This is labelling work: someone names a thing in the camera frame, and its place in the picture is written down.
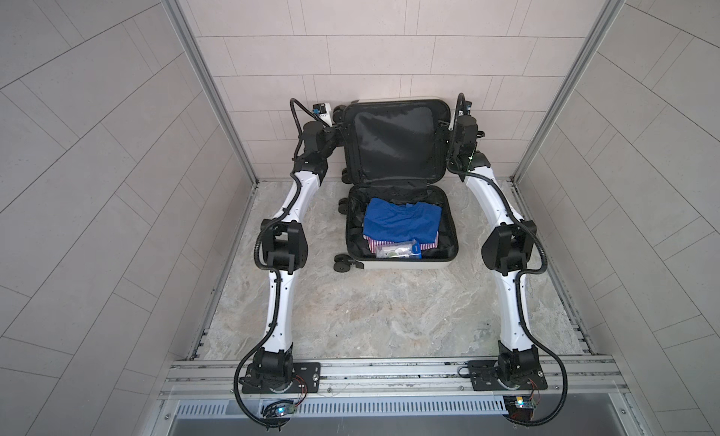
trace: folded clothing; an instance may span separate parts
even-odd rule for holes
[[[376,241],[403,243],[417,240],[421,244],[437,241],[442,208],[437,205],[394,205],[373,197],[365,210],[363,235]]]
[[[430,250],[430,249],[434,249],[435,247],[437,247],[439,235],[440,235],[439,233],[435,233],[435,242],[434,243],[420,244],[420,250]],[[367,241],[367,244],[370,246],[370,251],[373,253],[376,252],[377,249],[379,249],[385,245],[395,244],[392,241],[376,241],[376,240],[370,239],[369,237],[365,236],[364,234],[362,236],[365,238],[365,241]]]

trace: suitcase lid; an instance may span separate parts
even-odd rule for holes
[[[440,99],[351,103],[340,127],[352,183],[440,180],[450,118]]]

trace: tiled wall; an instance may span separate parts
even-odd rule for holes
[[[496,175],[510,175],[605,2],[179,1],[260,178],[291,170],[291,97],[454,106],[460,91],[486,132],[480,149]],[[328,176],[344,163],[337,150]]]
[[[251,188],[159,0],[0,0],[0,433],[130,435]]]
[[[520,189],[655,436],[720,434],[720,0],[627,0]]]

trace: blue shirt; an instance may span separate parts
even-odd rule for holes
[[[442,208],[418,202],[394,205],[373,197],[365,211],[363,234],[376,241],[403,243],[417,240],[432,244],[440,226]]]

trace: black mounting plate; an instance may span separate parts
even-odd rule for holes
[[[535,382],[537,389],[541,391],[547,389],[547,381],[545,375],[538,375],[538,371],[533,373],[517,389],[507,389],[498,381],[498,374],[495,372],[495,361],[474,360],[467,363],[467,369],[470,374],[473,391],[531,391],[533,389],[530,380]]]
[[[318,374],[318,379],[313,380],[312,376]],[[307,392],[309,394],[318,392],[320,388],[320,363],[293,363],[292,365],[292,376],[299,376],[305,380],[307,384]],[[293,381],[290,387],[283,394],[299,394],[300,384],[297,381]],[[260,388],[254,388],[250,385],[243,385],[243,394],[275,394],[266,385]]]

